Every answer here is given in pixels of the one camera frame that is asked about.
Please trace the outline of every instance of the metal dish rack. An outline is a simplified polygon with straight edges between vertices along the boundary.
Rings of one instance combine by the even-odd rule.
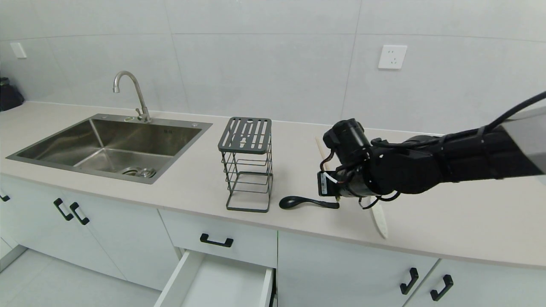
[[[218,149],[222,153],[229,191],[225,207],[235,211],[268,212],[273,187],[271,120],[232,117],[225,127]],[[241,192],[265,194],[266,204],[263,205],[266,207],[230,206],[232,198],[241,195]],[[251,203],[254,205],[260,201],[250,198],[247,204]]]

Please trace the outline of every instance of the stainless steel sink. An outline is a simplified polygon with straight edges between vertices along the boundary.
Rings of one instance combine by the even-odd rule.
[[[7,159],[74,172],[154,183],[211,123],[97,114]]]

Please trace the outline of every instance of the faucet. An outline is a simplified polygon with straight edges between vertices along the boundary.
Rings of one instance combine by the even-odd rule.
[[[133,83],[135,84],[136,94],[138,95],[138,100],[140,100],[140,106],[142,108],[142,114],[140,113],[140,110],[136,108],[136,112],[138,113],[138,119],[143,121],[144,123],[150,123],[152,122],[152,118],[150,117],[150,113],[148,112],[148,108],[146,107],[146,104],[144,103],[144,98],[142,97],[142,92],[140,91],[140,85],[138,85],[137,78],[130,72],[126,70],[122,70],[119,73],[117,73],[116,78],[114,78],[114,93],[120,92],[120,79],[122,76],[128,76],[133,80]]]

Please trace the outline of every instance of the sink drain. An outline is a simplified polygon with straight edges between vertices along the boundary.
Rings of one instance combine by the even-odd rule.
[[[157,173],[157,171],[153,168],[140,168],[137,166],[131,166],[124,168],[117,173],[127,176],[152,178]]]
[[[136,176],[142,169],[140,167],[128,167],[117,172],[118,174]]]

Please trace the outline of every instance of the white countertop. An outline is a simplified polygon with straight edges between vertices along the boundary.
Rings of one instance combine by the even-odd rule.
[[[546,186],[536,178],[440,184],[418,195],[383,203],[389,238],[375,229],[371,210],[343,199],[338,210],[302,205],[278,207],[284,196],[318,198],[322,160],[315,137],[326,125],[272,123],[274,184],[268,213],[228,211],[229,195],[218,141],[227,117],[152,112],[153,118],[213,123],[154,184],[70,172],[5,157],[97,113],[134,115],[134,110],[26,102],[0,113],[0,172],[63,189],[218,217],[390,250],[517,267],[546,268]],[[400,142],[408,132],[366,129],[368,139]]]

